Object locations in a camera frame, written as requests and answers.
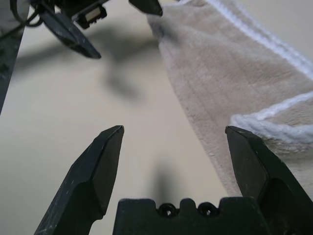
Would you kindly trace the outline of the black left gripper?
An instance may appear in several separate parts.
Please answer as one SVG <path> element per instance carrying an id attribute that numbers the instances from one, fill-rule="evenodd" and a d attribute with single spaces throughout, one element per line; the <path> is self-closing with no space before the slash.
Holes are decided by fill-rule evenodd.
<path id="1" fill-rule="evenodd" d="M 62 13 L 55 13 L 48 4 L 39 4 L 39 15 L 48 30 L 63 45 L 87 58 L 100 59 L 100 53 L 72 22 L 78 23 L 82 29 L 89 28 L 91 24 L 107 16 L 103 7 L 106 2 L 107 0 L 57 0 L 56 6 Z M 145 14 L 163 15 L 158 0 L 129 0 L 129 3 Z"/>

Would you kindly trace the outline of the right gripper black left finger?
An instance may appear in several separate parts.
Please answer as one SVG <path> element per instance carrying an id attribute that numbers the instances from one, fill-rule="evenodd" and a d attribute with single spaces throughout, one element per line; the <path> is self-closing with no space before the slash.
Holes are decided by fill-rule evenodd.
<path id="1" fill-rule="evenodd" d="M 72 164 L 39 223 L 37 235 L 87 235 L 106 214 L 124 127 L 102 131 Z"/>

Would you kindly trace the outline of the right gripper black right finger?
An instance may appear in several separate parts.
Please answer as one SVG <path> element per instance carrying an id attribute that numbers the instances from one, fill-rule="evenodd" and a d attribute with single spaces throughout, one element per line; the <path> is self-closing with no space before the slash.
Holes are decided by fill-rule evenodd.
<path id="1" fill-rule="evenodd" d="M 243 197 L 252 197 L 274 235 L 311 235 L 313 202 L 262 139 L 250 131 L 225 129 L 234 175 Z"/>

